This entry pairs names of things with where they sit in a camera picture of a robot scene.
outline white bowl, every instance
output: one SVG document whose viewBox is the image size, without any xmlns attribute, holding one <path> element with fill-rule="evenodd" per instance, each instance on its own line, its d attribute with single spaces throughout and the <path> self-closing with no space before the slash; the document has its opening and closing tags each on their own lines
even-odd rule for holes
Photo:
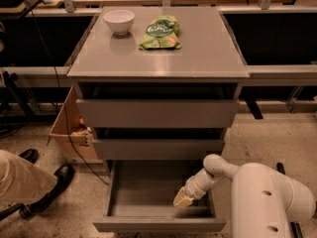
<svg viewBox="0 0 317 238">
<path fill-rule="evenodd" d="M 135 14 L 128 10 L 114 10 L 106 13 L 103 19 L 116 35 L 126 35 L 133 25 Z"/>
</svg>

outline cardboard box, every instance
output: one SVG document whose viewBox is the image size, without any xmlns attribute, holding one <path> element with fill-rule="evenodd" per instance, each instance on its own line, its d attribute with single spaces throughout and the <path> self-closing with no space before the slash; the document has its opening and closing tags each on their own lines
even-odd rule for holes
<svg viewBox="0 0 317 238">
<path fill-rule="evenodd" d="M 53 123 L 50 136 L 60 145 L 65 157 L 69 161 L 83 162 L 79 157 L 81 155 L 86 162 L 101 162 L 97 161 L 97 155 L 92 145 L 92 134 L 79 125 L 81 116 L 76 105 L 76 100 L 77 95 L 72 87 Z"/>
</svg>

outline gray cabinet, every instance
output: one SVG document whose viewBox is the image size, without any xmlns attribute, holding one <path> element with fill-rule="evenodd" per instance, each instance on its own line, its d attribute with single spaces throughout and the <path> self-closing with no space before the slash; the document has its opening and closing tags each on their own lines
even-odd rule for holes
<svg viewBox="0 0 317 238">
<path fill-rule="evenodd" d="M 103 9 L 68 74 L 98 158 L 112 161 L 104 216 L 94 225 L 101 232 L 220 231 L 226 221 L 216 218 L 211 193 L 186 209 L 172 202 L 206 154 L 221 153 L 245 66 L 214 8 L 129 8 L 136 18 L 124 38 L 102 22 L 113 9 Z M 140 51 L 160 14 L 178 18 L 182 48 Z"/>
</svg>

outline person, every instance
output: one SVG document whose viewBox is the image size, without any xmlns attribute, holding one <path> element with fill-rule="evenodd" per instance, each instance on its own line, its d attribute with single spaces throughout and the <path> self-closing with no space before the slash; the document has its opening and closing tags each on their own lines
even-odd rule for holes
<svg viewBox="0 0 317 238">
<path fill-rule="evenodd" d="M 20 203 L 24 218 L 46 210 L 74 176 L 70 164 L 60 166 L 53 175 L 35 166 L 38 155 L 35 149 L 20 155 L 0 150 L 0 202 Z"/>
</svg>

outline open drawer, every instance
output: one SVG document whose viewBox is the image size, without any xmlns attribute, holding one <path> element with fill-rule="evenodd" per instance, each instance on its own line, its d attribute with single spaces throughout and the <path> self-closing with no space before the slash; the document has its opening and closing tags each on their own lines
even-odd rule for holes
<svg viewBox="0 0 317 238">
<path fill-rule="evenodd" d="M 118 161 L 113 165 L 104 217 L 93 224 L 99 232 L 218 232 L 212 196 L 186 208 L 173 199 L 201 161 Z"/>
</svg>

